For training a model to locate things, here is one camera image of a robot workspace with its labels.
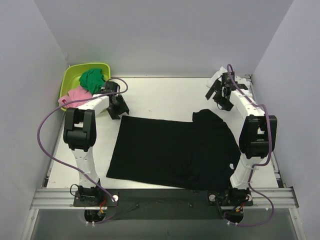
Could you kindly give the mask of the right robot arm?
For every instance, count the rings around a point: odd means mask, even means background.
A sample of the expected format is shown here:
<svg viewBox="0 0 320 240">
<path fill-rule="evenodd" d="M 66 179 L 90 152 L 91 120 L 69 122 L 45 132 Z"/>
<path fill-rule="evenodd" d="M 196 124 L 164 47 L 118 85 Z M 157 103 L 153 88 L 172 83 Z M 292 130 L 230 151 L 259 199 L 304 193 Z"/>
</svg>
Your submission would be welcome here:
<svg viewBox="0 0 320 240">
<path fill-rule="evenodd" d="M 206 85 L 209 88 L 205 95 L 207 100 L 213 99 L 224 111 L 236 108 L 244 120 L 238 140 L 240 159 L 230 177 L 230 187 L 223 193 L 221 204 L 250 203 L 250 183 L 254 173 L 271 160 L 278 120 L 255 102 L 250 91 L 251 83 L 236 76 L 234 71 L 228 72 L 221 67 Z"/>
</svg>

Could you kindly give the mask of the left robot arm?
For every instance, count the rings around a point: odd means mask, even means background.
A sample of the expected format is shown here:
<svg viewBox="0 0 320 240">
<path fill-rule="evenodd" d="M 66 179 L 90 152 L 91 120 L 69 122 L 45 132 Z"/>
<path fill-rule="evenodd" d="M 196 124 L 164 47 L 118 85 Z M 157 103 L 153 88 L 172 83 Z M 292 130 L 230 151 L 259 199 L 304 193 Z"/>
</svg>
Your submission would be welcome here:
<svg viewBox="0 0 320 240">
<path fill-rule="evenodd" d="M 101 183 L 93 156 L 97 139 L 96 117 L 107 111 L 112 120 L 119 120 L 122 114 L 130 112 L 116 80 L 120 78 L 108 79 L 93 99 L 81 101 L 80 106 L 69 107 L 65 113 L 63 141 L 71 149 L 79 169 L 79 184 L 74 198 L 86 206 L 97 206 L 107 196 L 97 186 Z"/>
</svg>

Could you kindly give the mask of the black t-shirt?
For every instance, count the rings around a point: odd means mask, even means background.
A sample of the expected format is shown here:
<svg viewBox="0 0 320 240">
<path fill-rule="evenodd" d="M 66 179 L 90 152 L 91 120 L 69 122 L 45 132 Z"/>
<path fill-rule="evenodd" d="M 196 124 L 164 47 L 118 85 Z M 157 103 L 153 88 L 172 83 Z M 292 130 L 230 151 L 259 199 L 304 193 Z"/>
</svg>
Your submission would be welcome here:
<svg viewBox="0 0 320 240">
<path fill-rule="evenodd" d="M 190 122 L 124 116 L 106 176 L 189 190 L 224 190 L 240 156 L 232 131 L 209 109 L 194 112 Z"/>
</svg>

